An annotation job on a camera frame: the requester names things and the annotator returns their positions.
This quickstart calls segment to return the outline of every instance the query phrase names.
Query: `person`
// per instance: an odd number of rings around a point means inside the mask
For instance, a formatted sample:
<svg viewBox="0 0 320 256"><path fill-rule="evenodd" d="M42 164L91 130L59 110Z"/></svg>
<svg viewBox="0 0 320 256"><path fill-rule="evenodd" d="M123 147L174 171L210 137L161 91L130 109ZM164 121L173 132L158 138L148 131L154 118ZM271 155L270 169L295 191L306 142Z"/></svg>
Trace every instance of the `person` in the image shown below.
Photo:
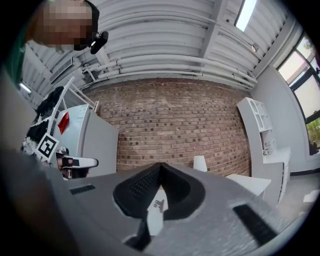
<svg viewBox="0 0 320 256"><path fill-rule="evenodd" d="M45 0L26 23L4 62L4 69L17 87L21 81L25 44L58 49L83 50L98 31L98 9L87 0Z"/></svg>

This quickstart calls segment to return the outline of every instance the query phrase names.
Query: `black baseboard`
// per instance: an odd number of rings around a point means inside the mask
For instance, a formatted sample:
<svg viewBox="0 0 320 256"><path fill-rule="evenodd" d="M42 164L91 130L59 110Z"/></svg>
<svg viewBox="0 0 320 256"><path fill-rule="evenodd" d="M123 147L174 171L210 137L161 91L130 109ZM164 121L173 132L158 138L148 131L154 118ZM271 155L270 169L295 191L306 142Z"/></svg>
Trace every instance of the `black baseboard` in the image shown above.
<svg viewBox="0 0 320 256"><path fill-rule="evenodd" d="M320 168L317 168L314 170L304 170L304 171L291 172L290 176L301 176L301 175L316 174L316 173L320 173Z"/></svg>

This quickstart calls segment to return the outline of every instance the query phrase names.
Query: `green shirt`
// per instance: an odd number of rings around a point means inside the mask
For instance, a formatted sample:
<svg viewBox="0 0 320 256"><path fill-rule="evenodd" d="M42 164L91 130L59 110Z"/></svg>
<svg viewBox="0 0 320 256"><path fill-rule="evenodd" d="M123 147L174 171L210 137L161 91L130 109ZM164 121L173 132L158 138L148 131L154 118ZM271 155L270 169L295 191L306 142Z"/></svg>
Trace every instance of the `green shirt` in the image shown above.
<svg viewBox="0 0 320 256"><path fill-rule="evenodd" d="M11 51L4 61L4 68L14 85L18 88L22 77L22 65L25 56L25 34L27 25L24 25L16 37Z"/></svg>

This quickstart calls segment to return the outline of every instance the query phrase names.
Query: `gray floor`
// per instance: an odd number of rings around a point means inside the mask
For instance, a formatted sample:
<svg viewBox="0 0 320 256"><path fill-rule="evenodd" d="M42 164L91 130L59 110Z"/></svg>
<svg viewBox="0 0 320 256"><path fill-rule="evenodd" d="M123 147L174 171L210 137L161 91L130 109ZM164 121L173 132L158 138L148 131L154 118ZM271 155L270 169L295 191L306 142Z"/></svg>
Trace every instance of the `gray floor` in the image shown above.
<svg viewBox="0 0 320 256"><path fill-rule="evenodd" d="M280 214L291 222L299 214L307 213L313 203L304 202L304 197L318 189L320 189L320 173L291 176L284 196L277 207Z"/></svg>

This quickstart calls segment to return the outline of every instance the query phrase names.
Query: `metal pipe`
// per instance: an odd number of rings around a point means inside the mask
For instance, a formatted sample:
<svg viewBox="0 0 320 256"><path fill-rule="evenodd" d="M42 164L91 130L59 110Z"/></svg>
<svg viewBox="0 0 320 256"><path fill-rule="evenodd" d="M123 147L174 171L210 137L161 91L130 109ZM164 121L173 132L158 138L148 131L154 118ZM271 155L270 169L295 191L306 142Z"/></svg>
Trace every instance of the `metal pipe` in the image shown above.
<svg viewBox="0 0 320 256"><path fill-rule="evenodd" d="M238 65L242 65L244 68L246 68L246 71L244 71L244 73L248 72L248 70L254 69L255 65L252 62L245 60L245 58L238 56L238 54L235 55L234 53L230 53L228 51L221 51L220 49L221 49L220 46L216 46L212 51L214 56L209 55L208 60L211 60L211 61L216 60L217 61L217 57L216 57L216 55L217 55L218 58L223 57L223 58L228 59L229 61L236 62Z"/></svg>
<svg viewBox="0 0 320 256"><path fill-rule="evenodd" d="M249 74L250 77L252 77L252 78L254 78L254 79L256 78L256 77L254 76L254 74L252 74L251 71L248 71L248 74Z"/></svg>
<svg viewBox="0 0 320 256"><path fill-rule="evenodd" d="M125 74L125 73L130 73L130 72L137 72L137 71L144 71L144 70L195 70L195 71L200 71L200 72L206 72L209 74L214 74L218 76L223 76L227 78L234 79L236 81L239 81L241 83L244 83L251 88L253 88L255 85L247 80L241 79L239 77L236 77L234 74L229 74L226 72L222 72L219 70L216 70L214 68L209 68L209 67L201 67L201 66L192 66L192 65L184 65L184 64L151 64L151 65L140 65L140 66L133 66L133 67L125 67L121 68L120 73ZM104 74L105 76L101 76L99 78L104 78L108 77L108 73Z"/></svg>
<svg viewBox="0 0 320 256"><path fill-rule="evenodd" d="M237 68L230 67L226 64L219 63L215 60L209 60L209 59L193 57L193 56L185 56L185 55L177 55L177 54L150 54L150 55L134 56L134 57L119 59L117 61L117 64L123 65L123 64L130 64L130 63L134 63L134 62L149 61L149 60L151 60L151 61L152 60L179 60L179 61L190 61L190 62L208 64L211 66L216 66L216 67L231 71L233 73L239 74L240 76L242 76L242 77L244 77L254 83L258 82L255 78L252 78L251 76L243 73L242 71L240 71Z"/></svg>
<svg viewBox="0 0 320 256"><path fill-rule="evenodd" d="M90 69L90 71L94 71L95 69L97 69L99 67L100 67L100 64L95 63L95 64L92 64L89 66L83 66L83 67L81 67L81 69L82 69L82 73L84 73L84 72L88 72L88 69Z"/></svg>
<svg viewBox="0 0 320 256"><path fill-rule="evenodd" d="M105 70L107 68L114 67L116 65L117 65L117 61L114 60L114 61L110 61L109 63L107 63L105 65L101 65L101 66L98 66L98 67L91 66L91 67L89 67L89 70L90 71L101 71L101 70Z"/></svg>
<svg viewBox="0 0 320 256"><path fill-rule="evenodd" d="M140 72L130 72L130 73L117 74L117 75L109 76L108 79L133 76L133 75L144 75L144 74L181 74L181 75L203 76L202 73L196 73L196 72L154 70L154 71L140 71Z"/></svg>
<svg viewBox="0 0 320 256"><path fill-rule="evenodd" d="M117 69L117 70L114 70L114 71L111 71L111 72L106 72L106 73L103 73L103 74L99 74L98 78L99 79L108 78L110 76L115 76L115 75L119 75L119 74L121 74L120 69Z"/></svg>
<svg viewBox="0 0 320 256"><path fill-rule="evenodd" d="M203 77L209 77L209 78L219 79L221 81L227 81L228 83L234 84L235 86L237 86L239 88L242 88L242 89L246 89L248 91L252 89L251 87L249 87L247 85L244 85L244 84L229 80L229 79L224 78L224 77L218 77L218 76L215 76L215 75L211 75L211 74L184 72L184 71L162 71L162 70L124 73L124 74L114 75L114 76L111 76L111 77L105 77L105 78L102 78L102 79L97 79L96 82L99 83L99 82L103 82L103 81L108 80L108 79L125 77L125 76L134 76L134 75L145 75L145 74L179 74L179 75L184 75L185 73L186 73L186 75L190 75L190 74L192 74L192 75L200 75L200 76L203 76ZM84 85L81 89L82 90L86 89L92 84L96 84L96 83L89 83L88 85Z"/></svg>

